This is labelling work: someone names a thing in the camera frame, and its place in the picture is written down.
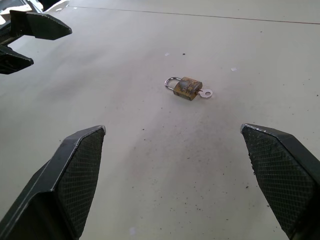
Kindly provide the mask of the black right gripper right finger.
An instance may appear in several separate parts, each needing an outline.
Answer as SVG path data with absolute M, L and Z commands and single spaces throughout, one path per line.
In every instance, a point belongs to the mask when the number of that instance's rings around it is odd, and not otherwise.
M 251 166 L 289 240 L 320 240 L 320 160 L 293 135 L 242 124 Z

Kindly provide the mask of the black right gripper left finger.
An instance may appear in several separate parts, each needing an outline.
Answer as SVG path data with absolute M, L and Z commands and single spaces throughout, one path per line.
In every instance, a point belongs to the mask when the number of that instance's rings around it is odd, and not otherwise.
M 0 221 L 0 240 L 79 240 L 96 192 L 106 128 L 66 137 Z

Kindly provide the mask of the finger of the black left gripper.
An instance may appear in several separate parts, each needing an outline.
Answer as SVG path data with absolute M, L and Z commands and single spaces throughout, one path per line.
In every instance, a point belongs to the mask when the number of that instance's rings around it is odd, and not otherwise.
M 44 13 L 10 10 L 12 37 L 32 36 L 37 39 L 57 40 L 72 34 L 72 29 L 61 20 Z
M 0 74 L 10 75 L 34 64 L 32 58 L 13 51 L 0 44 Z

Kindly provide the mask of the worn brass padlock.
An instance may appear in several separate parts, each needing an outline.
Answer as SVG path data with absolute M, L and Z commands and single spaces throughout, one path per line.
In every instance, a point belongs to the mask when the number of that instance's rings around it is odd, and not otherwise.
M 177 84 L 174 87 L 170 87 L 169 83 L 171 81 L 177 81 Z M 164 82 L 164 85 L 167 89 L 172 90 L 174 95 L 189 101 L 192 101 L 203 87 L 201 81 L 189 77 L 170 77 Z

